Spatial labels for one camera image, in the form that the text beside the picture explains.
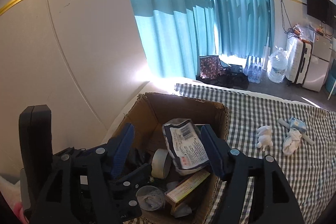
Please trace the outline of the floral tissue paper pack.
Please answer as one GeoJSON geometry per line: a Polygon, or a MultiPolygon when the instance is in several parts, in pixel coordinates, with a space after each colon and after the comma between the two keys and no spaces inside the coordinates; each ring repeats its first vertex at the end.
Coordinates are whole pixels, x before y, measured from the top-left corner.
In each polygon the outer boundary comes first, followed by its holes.
{"type": "Polygon", "coordinates": [[[200,129],[191,119],[175,118],[162,126],[166,147],[181,176],[193,174],[209,164],[200,129]]]}

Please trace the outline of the masking tape roll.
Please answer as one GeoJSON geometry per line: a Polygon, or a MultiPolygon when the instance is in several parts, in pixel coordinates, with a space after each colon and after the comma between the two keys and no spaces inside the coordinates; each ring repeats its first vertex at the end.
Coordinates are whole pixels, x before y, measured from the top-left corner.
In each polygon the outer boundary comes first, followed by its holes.
{"type": "Polygon", "coordinates": [[[155,151],[152,158],[151,167],[151,175],[154,178],[167,178],[171,167],[171,157],[169,155],[169,151],[167,149],[158,149],[155,151]]]}

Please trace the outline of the orange white medicine box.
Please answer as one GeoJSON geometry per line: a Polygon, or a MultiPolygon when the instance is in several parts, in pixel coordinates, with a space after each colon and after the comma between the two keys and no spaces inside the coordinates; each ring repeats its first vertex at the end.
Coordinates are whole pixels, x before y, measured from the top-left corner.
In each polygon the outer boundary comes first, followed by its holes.
{"type": "Polygon", "coordinates": [[[193,192],[210,176],[210,173],[202,169],[179,183],[174,189],[165,193],[166,201],[177,206],[185,199],[189,198],[193,192]]]}

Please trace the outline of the clear lid blue jar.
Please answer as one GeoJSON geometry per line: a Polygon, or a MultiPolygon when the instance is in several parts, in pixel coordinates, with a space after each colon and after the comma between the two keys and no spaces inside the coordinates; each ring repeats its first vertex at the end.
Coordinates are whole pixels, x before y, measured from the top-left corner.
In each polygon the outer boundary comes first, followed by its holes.
{"type": "Polygon", "coordinates": [[[142,210],[156,211],[165,206],[165,194],[155,186],[143,186],[139,188],[135,196],[142,210]]]}

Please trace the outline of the cardboard box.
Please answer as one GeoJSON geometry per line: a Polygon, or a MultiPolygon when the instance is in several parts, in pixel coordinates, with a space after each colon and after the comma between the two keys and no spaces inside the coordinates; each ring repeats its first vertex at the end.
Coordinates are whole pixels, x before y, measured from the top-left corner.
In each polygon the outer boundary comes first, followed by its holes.
{"type": "Polygon", "coordinates": [[[219,179],[212,171],[201,129],[228,134],[229,111],[221,103],[161,93],[137,97],[114,135],[134,127],[131,160],[149,157],[150,177],[137,183],[141,216],[134,223],[210,223],[219,179]]]}

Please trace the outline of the black clothes pile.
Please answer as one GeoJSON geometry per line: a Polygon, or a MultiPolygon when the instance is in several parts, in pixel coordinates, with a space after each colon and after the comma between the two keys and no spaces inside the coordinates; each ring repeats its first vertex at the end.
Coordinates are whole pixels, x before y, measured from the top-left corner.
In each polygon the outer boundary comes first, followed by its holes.
{"type": "Polygon", "coordinates": [[[196,79],[202,83],[225,88],[247,89],[249,86],[248,76],[243,73],[241,65],[228,67],[205,68],[196,79]]]}

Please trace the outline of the floral shopping bag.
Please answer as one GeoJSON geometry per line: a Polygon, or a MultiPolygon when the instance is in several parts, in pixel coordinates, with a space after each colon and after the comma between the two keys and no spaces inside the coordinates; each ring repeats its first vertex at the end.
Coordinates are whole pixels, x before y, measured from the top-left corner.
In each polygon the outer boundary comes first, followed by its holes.
{"type": "Polygon", "coordinates": [[[226,73],[226,69],[221,65],[221,60],[218,56],[211,55],[200,57],[201,79],[215,80],[226,73]]]}

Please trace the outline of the checkered bed sheet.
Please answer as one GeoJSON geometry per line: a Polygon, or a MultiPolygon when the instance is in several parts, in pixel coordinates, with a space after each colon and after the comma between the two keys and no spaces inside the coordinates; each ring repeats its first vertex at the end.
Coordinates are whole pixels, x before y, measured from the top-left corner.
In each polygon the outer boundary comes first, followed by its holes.
{"type": "Polygon", "coordinates": [[[228,145],[250,157],[272,155],[292,188],[305,223],[321,219],[335,195],[335,112],[256,93],[191,84],[176,84],[172,95],[227,107],[228,145]],[[301,141],[293,155],[285,156],[282,147],[288,130],[278,120],[291,117],[306,123],[313,143],[301,141]],[[256,130],[261,126],[272,128],[273,146],[265,151],[256,147],[256,130]]]}

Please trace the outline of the pack of water bottles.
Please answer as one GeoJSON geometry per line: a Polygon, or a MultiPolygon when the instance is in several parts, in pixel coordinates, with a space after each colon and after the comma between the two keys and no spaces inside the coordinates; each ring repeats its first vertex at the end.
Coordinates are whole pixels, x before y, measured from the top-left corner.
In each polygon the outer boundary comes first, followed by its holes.
{"type": "Polygon", "coordinates": [[[262,74],[262,59],[260,57],[247,56],[243,73],[250,83],[259,84],[262,74]]]}

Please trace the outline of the large water jug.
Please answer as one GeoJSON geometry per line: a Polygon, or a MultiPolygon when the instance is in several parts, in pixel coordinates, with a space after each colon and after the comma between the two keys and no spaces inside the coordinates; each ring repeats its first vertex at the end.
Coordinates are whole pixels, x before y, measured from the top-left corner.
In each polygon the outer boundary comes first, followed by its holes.
{"type": "Polygon", "coordinates": [[[273,83],[279,84],[285,78],[288,58],[283,48],[278,48],[268,59],[267,76],[273,83]]]}

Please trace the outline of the silver mini fridge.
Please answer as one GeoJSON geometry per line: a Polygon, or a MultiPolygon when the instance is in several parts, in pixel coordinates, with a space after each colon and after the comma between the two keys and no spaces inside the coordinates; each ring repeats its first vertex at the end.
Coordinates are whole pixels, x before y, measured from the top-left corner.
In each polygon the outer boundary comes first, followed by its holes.
{"type": "Polygon", "coordinates": [[[313,46],[309,66],[302,87],[320,92],[326,81],[333,49],[332,41],[313,32],[313,46]]]}

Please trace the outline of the white suitcase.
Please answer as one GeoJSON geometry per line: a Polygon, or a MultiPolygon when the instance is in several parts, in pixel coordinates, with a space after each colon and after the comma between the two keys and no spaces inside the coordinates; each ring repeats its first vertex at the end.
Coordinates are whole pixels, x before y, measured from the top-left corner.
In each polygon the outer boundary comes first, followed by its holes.
{"type": "Polygon", "coordinates": [[[304,82],[311,50],[311,42],[302,41],[294,36],[287,39],[288,66],[285,71],[285,77],[292,84],[302,84],[304,82]]]}

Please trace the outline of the teal curtain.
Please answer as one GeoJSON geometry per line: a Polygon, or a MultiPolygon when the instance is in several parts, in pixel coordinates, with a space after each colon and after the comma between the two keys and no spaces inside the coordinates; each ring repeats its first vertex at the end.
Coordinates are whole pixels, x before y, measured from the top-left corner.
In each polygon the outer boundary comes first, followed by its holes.
{"type": "Polygon", "coordinates": [[[274,0],[130,0],[151,71],[195,78],[207,55],[262,57],[274,43],[274,0]]]}

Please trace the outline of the black wall television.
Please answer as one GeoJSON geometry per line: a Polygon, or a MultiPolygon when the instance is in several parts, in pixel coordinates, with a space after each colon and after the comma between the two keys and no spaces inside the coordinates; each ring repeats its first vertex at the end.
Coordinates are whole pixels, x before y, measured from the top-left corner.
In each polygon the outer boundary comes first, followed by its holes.
{"type": "Polygon", "coordinates": [[[306,0],[307,14],[335,29],[335,4],[330,0],[306,0]]]}

